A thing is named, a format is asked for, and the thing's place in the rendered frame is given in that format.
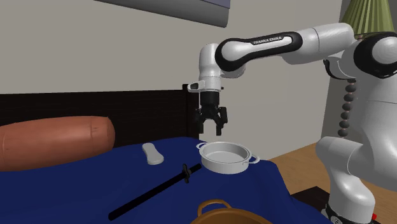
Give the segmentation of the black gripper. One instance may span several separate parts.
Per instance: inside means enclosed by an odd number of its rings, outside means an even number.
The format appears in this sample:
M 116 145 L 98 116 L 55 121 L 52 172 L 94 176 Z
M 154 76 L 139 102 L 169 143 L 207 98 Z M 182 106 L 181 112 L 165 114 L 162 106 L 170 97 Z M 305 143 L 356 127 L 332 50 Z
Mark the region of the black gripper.
M 224 124 L 228 123 L 226 107 L 219 107 L 220 93 L 217 91 L 205 91 L 200 93 L 200 106 L 195 110 L 195 120 L 199 134 L 204 133 L 204 122 L 207 117 L 214 116 L 216 135 L 222 135 Z

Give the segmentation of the grey remote control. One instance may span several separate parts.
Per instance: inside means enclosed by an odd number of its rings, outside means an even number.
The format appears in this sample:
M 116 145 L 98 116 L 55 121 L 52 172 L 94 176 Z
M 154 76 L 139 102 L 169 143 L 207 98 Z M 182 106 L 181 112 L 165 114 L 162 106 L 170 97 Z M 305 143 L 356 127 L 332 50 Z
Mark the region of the grey remote control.
M 153 143 L 144 143 L 142 149 L 149 165 L 158 165 L 164 161 L 164 156 L 158 152 Z

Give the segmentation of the black sword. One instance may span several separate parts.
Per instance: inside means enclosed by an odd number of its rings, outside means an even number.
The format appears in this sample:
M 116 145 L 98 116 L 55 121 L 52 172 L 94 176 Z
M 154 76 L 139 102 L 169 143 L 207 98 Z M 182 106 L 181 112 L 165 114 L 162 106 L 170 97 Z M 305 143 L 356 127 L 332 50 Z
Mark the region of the black sword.
M 154 187 L 153 189 L 138 196 L 137 198 L 131 200 L 130 202 L 120 206 L 119 208 L 115 209 L 114 211 L 111 211 L 108 214 L 108 220 L 113 221 L 113 220 L 119 218 L 120 216 L 124 215 L 125 213 L 129 212 L 130 210 L 141 205 L 142 203 L 153 198 L 154 196 L 158 195 L 159 193 L 163 192 L 164 190 L 168 189 L 172 185 L 175 185 L 176 183 L 178 183 L 182 180 L 185 183 L 189 183 L 190 176 L 194 172 L 197 172 L 201 168 L 202 168 L 201 164 L 196 164 L 190 168 L 188 168 L 186 164 L 183 164 L 183 170 L 178 175 L 176 175 L 176 176 L 172 177 L 171 179 L 165 181 L 164 183 Z

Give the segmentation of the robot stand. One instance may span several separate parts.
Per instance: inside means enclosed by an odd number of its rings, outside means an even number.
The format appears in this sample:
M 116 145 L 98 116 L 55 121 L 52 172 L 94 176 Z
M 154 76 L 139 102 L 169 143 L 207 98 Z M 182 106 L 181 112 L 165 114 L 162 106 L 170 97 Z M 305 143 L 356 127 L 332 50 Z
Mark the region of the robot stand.
M 291 195 L 295 199 L 308 204 L 321 212 L 325 207 L 329 199 L 329 193 L 318 186 L 313 186 L 306 190 L 296 192 Z

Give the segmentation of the bed with blue cover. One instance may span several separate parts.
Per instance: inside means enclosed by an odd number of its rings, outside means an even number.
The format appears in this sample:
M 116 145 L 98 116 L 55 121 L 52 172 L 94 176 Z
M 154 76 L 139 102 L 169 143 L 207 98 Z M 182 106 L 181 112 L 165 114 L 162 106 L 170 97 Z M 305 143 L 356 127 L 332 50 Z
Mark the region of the bed with blue cover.
M 108 220 L 116 208 L 178 175 L 201 157 L 197 94 L 181 90 L 0 94 L 0 126 L 59 116 L 104 116 L 115 128 L 115 147 L 102 155 L 55 167 L 0 171 L 0 224 L 190 224 L 198 206 L 222 199 L 273 224 L 331 224 L 293 198 L 277 166 L 262 160 L 240 174 L 206 168 Z M 149 165 L 144 143 L 164 156 Z

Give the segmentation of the brown bolster pillow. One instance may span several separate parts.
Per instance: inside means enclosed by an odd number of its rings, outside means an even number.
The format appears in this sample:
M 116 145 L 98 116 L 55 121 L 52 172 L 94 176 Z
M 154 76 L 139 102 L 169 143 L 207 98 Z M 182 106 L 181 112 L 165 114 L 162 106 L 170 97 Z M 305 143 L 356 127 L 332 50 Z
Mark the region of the brown bolster pillow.
M 111 150 L 115 128 L 100 116 L 67 116 L 0 126 L 0 171 L 66 164 Z

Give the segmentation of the lamp with green shade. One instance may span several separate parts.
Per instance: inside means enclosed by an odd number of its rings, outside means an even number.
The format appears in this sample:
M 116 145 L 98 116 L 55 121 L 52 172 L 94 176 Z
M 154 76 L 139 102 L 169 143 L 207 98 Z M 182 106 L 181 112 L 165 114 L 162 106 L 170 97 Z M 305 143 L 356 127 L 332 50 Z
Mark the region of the lamp with green shade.
M 339 123 L 362 136 L 397 136 L 397 32 L 388 0 L 351 0 L 342 18 L 354 43 L 338 61 L 349 85 Z

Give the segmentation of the white two-handled pot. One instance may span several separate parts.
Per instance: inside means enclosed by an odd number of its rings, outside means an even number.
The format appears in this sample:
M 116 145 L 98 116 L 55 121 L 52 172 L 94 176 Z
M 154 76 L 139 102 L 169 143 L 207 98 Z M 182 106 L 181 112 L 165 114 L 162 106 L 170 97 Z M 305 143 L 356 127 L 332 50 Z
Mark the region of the white two-handled pot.
M 245 146 L 229 142 L 199 143 L 196 145 L 202 165 L 218 174 L 238 174 L 250 164 L 257 164 L 260 157 Z

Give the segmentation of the grey wall picture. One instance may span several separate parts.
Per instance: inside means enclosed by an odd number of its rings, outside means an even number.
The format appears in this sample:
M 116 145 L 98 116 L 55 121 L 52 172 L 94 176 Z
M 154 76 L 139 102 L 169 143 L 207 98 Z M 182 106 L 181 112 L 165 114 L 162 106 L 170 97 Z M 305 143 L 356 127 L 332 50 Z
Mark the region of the grey wall picture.
M 225 28 L 231 0 L 94 0 Z

